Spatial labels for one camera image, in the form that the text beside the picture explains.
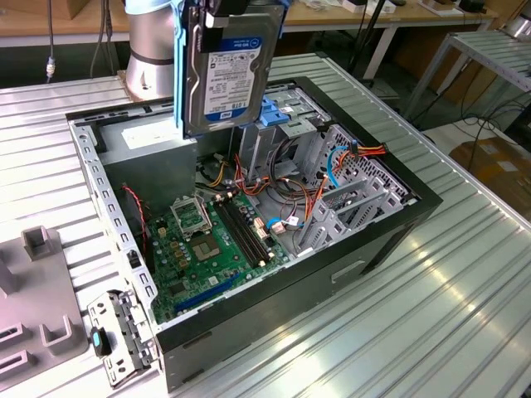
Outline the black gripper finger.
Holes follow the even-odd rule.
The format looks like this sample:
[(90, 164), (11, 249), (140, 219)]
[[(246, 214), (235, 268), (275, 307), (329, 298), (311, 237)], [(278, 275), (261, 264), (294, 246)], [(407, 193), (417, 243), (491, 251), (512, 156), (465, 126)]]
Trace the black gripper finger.
[(221, 45), (223, 30), (228, 27), (229, 16), (217, 16), (208, 11), (200, 13), (200, 52), (217, 51)]

